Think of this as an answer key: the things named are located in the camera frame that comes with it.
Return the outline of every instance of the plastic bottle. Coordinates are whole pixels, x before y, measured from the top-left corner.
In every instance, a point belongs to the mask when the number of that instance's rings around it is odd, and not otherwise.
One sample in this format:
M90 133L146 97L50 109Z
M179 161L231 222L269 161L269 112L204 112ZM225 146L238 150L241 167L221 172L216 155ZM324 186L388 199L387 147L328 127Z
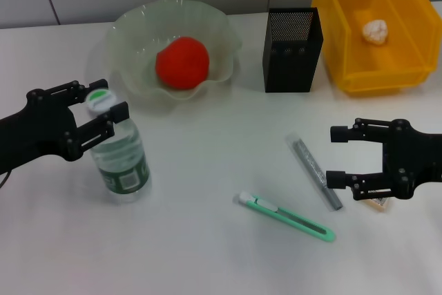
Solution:
M106 89L97 89L86 97L92 117L116 104L117 96ZM93 147L90 153L113 200L117 203L134 202L150 185L151 172L143 143L137 126L130 118L114 124L114 132L114 136Z

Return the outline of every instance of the bottle label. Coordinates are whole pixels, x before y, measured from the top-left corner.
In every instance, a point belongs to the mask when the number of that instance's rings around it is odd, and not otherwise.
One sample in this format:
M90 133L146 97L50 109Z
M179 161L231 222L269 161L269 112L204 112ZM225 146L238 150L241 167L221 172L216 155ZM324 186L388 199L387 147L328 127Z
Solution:
M150 176L149 168L146 163L146 156L132 168L122 172L107 172L99 169L104 183L110 191L114 193L133 193L140 190L147 182Z

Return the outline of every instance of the yellow storage box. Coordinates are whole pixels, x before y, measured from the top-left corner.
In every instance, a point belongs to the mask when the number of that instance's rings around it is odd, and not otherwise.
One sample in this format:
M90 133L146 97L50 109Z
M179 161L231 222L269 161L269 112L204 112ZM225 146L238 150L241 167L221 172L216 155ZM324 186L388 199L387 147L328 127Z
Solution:
M416 86L436 69L442 22L428 0L313 0L323 29L323 54L340 89L353 93ZM363 26L383 19L382 46Z

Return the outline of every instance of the mesh container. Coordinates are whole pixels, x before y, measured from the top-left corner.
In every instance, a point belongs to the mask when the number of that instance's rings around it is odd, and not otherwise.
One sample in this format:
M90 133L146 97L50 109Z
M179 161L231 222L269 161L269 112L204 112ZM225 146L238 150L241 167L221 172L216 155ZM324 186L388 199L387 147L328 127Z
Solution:
M262 56L265 92L309 92L322 44L316 8L271 8Z

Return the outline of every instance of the cable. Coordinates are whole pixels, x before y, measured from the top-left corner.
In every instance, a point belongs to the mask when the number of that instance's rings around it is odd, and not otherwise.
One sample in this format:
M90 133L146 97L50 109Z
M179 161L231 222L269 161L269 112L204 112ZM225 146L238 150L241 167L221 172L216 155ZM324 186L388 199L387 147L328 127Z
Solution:
M8 178L9 178L9 175L11 175L11 170L9 170L7 173L6 173L6 176L3 178L3 180L1 181L1 183L0 183L0 189L2 188L2 186L6 183L6 181L8 181Z

